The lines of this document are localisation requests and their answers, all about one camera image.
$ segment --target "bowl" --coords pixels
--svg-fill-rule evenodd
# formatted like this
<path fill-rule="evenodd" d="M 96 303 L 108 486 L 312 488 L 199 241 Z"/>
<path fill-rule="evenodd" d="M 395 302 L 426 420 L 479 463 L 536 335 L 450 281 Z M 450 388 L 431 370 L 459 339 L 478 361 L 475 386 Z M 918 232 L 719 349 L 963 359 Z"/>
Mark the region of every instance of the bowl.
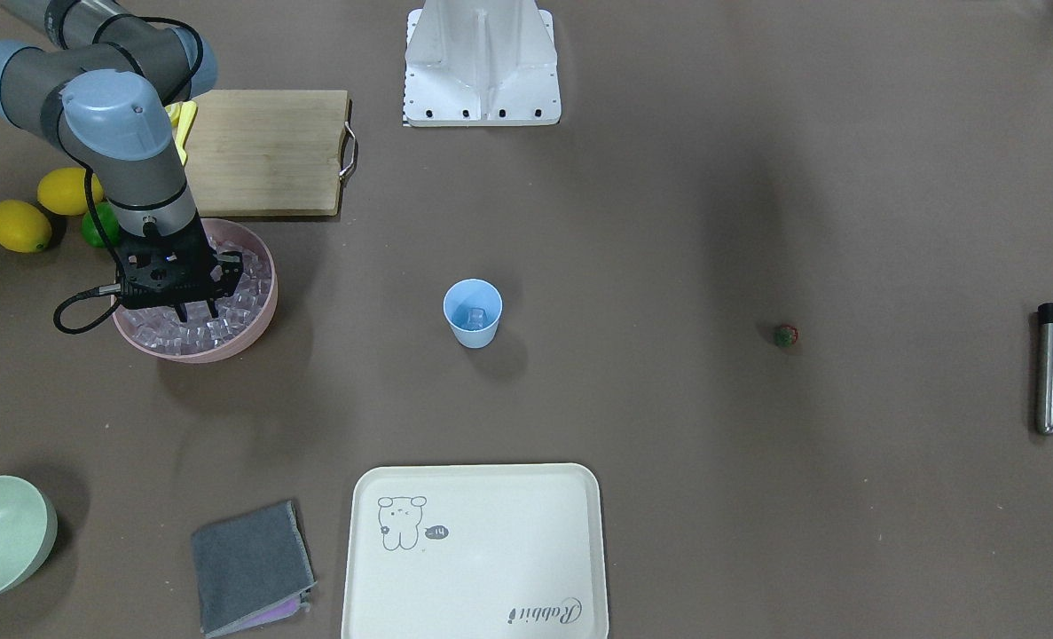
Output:
<path fill-rule="evenodd" d="M 0 476 L 0 592 L 37 572 L 57 538 L 57 513 L 37 486 Z"/>
<path fill-rule="evenodd" d="M 270 297 L 266 298 L 266 302 L 262 304 L 262 307 L 258 308 L 255 319 L 238 336 L 219 345 L 219 347 L 212 347 L 210 351 L 193 355 L 167 355 L 165 353 L 156 353 L 152 348 L 145 347 L 145 345 L 133 340 L 133 336 L 136 335 L 136 326 L 128 319 L 125 319 L 123 313 L 114 313 L 112 320 L 116 323 L 116 331 L 120 332 L 120 335 L 127 340 L 127 343 L 136 347 L 137 351 L 142 351 L 153 357 L 160 357 L 160 359 L 182 361 L 184 364 L 208 364 L 211 361 L 219 361 L 242 353 L 257 341 L 262 336 L 262 333 L 266 332 L 266 327 L 270 326 L 270 320 L 273 320 L 274 317 L 274 309 L 278 306 L 278 271 L 274 267 L 274 258 L 270 255 L 270 247 L 266 246 L 266 242 L 262 242 L 262 238 L 255 235 L 254 231 L 247 229 L 241 223 L 230 222 L 229 219 L 203 218 L 202 229 L 206 232 L 206 236 L 212 240 L 239 244 L 239 246 L 253 251 L 260 260 L 265 262 L 270 266 L 271 275 Z"/>

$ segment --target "folded cloth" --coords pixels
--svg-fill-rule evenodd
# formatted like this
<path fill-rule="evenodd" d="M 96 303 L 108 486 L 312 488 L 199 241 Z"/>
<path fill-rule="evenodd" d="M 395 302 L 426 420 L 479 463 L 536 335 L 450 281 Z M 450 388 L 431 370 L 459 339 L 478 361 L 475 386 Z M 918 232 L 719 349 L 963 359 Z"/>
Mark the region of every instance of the folded cloth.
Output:
<path fill-rule="evenodd" d="M 290 501 L 200 527 L 191 554 L 206 639 L 287 618 L 316 583 Z"/>

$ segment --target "bear drawing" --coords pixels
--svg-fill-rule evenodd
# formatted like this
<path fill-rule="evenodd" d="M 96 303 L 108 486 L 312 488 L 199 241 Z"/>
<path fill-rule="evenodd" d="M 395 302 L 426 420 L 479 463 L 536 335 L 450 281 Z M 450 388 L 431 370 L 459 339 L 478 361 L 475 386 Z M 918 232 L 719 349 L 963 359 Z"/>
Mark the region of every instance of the bear drawing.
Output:
<path fill-rule="evenodd" d="M 419 540 L 419 522 L 424 518 L 425 497 L 380 497 L 380 534 L 384 548 L 412 551 Z"/>

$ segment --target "wooden cutting board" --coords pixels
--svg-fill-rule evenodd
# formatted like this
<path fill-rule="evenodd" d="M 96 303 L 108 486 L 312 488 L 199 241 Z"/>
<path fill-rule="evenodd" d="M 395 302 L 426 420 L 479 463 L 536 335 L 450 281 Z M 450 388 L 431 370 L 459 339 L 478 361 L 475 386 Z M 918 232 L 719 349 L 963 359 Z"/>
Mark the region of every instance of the wooden cutting board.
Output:
<path fill-rule="evenodd" d="M 186 178 L 200 215 L 338 213 L 346 91 L 217 89 L 195 101 Z"/>

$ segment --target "mint green bowl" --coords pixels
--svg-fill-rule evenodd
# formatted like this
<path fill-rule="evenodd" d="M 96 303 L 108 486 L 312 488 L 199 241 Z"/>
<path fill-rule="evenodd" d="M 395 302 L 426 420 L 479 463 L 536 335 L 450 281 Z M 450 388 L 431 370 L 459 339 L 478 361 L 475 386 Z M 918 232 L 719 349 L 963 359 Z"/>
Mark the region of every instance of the mint green bowl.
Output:
<path fill-rule="evenodd" d="M 0 592 L 37 572 L 57 538 L 57 513 L 37 486 L 0 476 Z"/>

